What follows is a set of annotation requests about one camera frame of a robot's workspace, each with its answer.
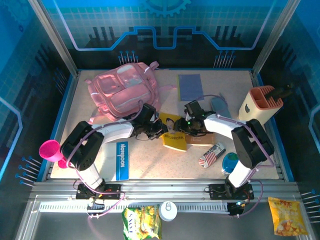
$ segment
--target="yellow snack bag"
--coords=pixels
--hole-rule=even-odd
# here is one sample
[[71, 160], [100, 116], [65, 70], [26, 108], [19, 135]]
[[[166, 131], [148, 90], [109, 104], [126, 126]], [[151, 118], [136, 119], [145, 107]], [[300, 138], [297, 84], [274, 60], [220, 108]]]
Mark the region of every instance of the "yellow snack bag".
[[300, 202], [268, 197], [274, 234], [280, 236], [308, 235], [300, 212]]

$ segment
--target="blue booklet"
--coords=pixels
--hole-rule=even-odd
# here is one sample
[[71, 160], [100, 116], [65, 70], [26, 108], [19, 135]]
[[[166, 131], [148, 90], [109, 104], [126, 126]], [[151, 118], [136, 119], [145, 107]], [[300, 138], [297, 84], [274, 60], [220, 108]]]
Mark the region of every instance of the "blue booklet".
[[200, 74], [178, 75], [180, 101], [193, 101], [204, 95]]

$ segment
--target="snack bag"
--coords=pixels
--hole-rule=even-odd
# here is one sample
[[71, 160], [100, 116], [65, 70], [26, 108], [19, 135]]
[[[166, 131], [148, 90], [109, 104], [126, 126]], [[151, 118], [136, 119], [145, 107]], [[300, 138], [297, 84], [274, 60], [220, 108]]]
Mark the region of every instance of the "snack bag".
[[159, 205], [127, 207], [122, 212], [125, 240], [161, 239]]
[[308, 235], [300, 212], [300, 202], [268, 197], [274, 234], [280, 236]]

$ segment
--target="pink cup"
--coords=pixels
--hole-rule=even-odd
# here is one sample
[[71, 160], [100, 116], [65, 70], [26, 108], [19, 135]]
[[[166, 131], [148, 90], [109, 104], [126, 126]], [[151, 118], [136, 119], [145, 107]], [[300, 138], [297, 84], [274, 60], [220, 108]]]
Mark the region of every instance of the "pink cup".
[[39, 155], [49, 162], [58, 162], [60, 168], [65, 169], [67, 167], [67, 160], [60, 152], [60, 143], [56, 140], [45, 141], [39, 148]]

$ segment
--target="yellow notebook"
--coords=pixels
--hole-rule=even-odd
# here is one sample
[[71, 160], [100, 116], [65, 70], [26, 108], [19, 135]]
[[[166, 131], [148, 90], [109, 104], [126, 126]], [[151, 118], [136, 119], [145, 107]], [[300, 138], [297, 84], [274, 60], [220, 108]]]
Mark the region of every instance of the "yellow notebook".
[[173, 130], [175, 122], [179, 120], [181, 117], [177, 115], [161, 112], [159, 114], [159, 118], [167, 126], [169, 130], [169, 132], [161, 136], [163, 146], [169, 149], [186, 152], [187, 151], [186, 135], [183, 132], [178, 132]]

